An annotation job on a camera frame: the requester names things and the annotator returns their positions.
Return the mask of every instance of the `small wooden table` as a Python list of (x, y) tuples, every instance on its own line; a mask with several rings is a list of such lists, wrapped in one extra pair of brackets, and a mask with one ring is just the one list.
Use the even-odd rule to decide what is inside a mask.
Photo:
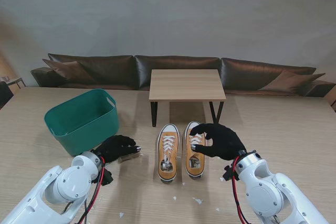
[[(218, 123), (226, 97), (216, 69), (154, 69), (149, 100), (152, 126), (156, 127), (159, 101), (209, 102), (213, 122)], [(217, 116), (214, 101), (220, 102)]]

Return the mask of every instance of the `red cable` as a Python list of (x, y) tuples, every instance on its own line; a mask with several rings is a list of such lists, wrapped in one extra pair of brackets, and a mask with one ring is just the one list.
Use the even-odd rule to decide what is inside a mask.
[[(100, 158), (102, 159), (103, 164), (105, 164), (105, 159), (104, 159), (103, 157), (100, 157)], [(99, 181), (99, 185), (98, 185), (97, 193), (96, 193), (96, 195), (94, 196), (94, 199), (93, 199), (93, 201), (92, 201), (91, 206), (89, 206), (88, 213), (89, 213), (89, 211), (91, 210), (91, 208), (93, 207), (93, 204), (95, 203), (95, 201), (96, 201), (96, 199), (97, 199), (97, 196), (98, 196), (98, 193), (99, 193), (99, 190), (100, 190), (100, 186), (101, 186), (101, 183), (102, 183), (102, 181), (103, 181), (103, 177), (104, 177), (104, 170), (105, 170), (104, 166), (101, 166), (101, 177), (100, 177), (100, 181)]]
[[(239, 157), (236, 157), (235, 161), (233, 162), (233, 166), (232, 166), (233, 191), (234, 191), (234, 195), (235, 195), (235, 200), (237, 199), (237, 202), (238, 202), (238, 196), (237, 196), (237, 190), (236, 190), (235, 167), (236, 167), (238, 159), (239, 159)], [(238, 216), (239, 216), (240, 221), (242, 222), (242, 224), (246, 224), (244, 222), (243, 217), (242, 217), (240, 205), (238, 205), (237, 207), (238, 207)]]

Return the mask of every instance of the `canvas shoe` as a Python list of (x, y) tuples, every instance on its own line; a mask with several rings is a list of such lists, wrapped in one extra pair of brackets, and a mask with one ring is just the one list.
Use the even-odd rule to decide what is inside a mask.
[(174, 124), (167, 124), (158, 137), (159, 177), (164, 182), (172, 181), (177, 170), (177, 150), (180, 143), (180, 135)]
[(186, 144), (186, 163), (185, 168), (187, 173), (192, 178), (200, 178), (204, 173), (204, 163), (205, 157), (204, 154), (193, 152), (191, 146), (194, 144), (201, 144), (206, 146), (205, 135), (196, 134), (195, 136), (190, 136), (190, 131), (193, 127), (196, 127), (200, 123), (190, 122), (185, 129), (185, 144)]

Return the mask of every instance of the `green plastic basket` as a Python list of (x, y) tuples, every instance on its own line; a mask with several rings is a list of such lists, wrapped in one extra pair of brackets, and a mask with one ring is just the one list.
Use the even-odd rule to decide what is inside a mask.
[(72, 156), (92, 149), (119, 129), (116, 101), (103, 89), (91, 90), (52, 108), (44, 120)]

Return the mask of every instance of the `sofa armrest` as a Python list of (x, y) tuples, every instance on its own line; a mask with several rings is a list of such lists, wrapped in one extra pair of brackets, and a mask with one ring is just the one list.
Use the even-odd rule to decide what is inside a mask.
[(51, 68), (36, 68), (30, 72), (40, 87), (55, 88), (66, 83), (65, 78)]
[(324, 97), (336, 84), (327, 81), (313, 81), (302, 86), (298, 93), (304, 97)]

